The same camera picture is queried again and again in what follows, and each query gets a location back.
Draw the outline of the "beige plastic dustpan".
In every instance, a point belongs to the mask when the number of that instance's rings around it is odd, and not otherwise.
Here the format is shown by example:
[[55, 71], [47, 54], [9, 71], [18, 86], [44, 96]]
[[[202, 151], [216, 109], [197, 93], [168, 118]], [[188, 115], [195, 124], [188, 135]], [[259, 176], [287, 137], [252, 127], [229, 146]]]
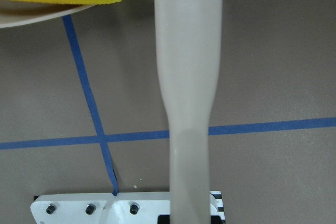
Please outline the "beige plastic dustpan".
[[170, 222], [210, 223], [208, 124], [223, 0], [154, 0], [156, 60], [170, 134]]

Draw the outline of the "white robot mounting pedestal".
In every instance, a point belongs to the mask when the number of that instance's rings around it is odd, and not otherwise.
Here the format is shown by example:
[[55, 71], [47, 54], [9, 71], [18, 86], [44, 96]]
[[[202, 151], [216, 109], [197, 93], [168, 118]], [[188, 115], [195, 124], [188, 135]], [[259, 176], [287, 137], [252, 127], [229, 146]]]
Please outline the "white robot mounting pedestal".
[[30, 210], [36, 223], [169, 223], [170, 193], [41, 195]]

